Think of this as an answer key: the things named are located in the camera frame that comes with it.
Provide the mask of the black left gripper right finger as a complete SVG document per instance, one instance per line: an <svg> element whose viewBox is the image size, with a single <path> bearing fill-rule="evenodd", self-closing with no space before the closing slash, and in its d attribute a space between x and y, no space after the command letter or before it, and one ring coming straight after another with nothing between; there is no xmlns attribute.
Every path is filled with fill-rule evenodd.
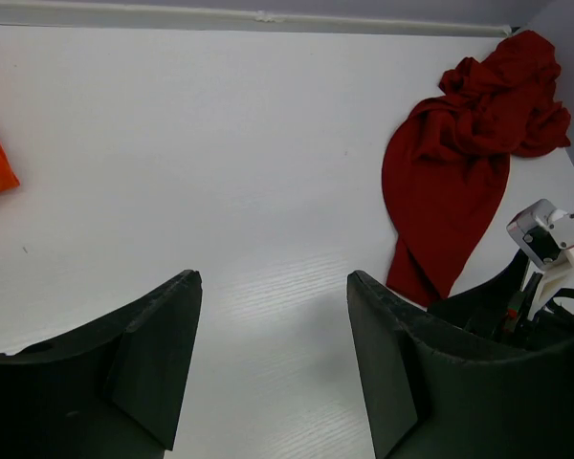
<svg viewBox="0 0 574 459"><path fill-rule="evenodd" d="M377 457L574 458L574 339L482 339L362 271L347 306Z"/></svg>

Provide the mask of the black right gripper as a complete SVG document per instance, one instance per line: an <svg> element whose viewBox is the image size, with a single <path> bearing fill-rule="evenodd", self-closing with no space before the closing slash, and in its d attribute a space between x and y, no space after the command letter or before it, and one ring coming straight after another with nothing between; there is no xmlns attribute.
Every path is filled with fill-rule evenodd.
<svg viewBox="0 0 574 459"><path fill-rule="evenodd" d="M559 303L574 299L574 289L559 289L533 318L528 317L541 284L539 273L526 276L529 263L518 251L495 277L432 303L428 312L471 334L520 349L544 349L574 339L574 314Z"/></svg>

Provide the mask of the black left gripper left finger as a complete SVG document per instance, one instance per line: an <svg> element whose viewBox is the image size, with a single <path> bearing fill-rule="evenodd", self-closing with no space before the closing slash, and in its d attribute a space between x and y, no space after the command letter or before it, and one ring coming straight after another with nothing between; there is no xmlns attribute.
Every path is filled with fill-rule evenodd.
<svg viewBox="0 0 574 459"><path fill-rule="evenodd" d="M161 458L174 447L202 304L183 271L67 333L0 354L0 458Z"/></svg>

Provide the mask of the dark red t shirt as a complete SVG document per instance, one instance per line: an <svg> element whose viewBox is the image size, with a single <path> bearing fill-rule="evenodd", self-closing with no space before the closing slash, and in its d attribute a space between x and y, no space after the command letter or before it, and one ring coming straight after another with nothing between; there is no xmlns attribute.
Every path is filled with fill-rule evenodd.
<svg viewBox="0 0 574 459"><path fill-rule="evenodd" d="M449 296L490 226L513 157L568 147L569 111L556 100L554 45L532 31L501 41L441 77L386 147L382 191L398 239L386 284L421 306Z"/></svg>

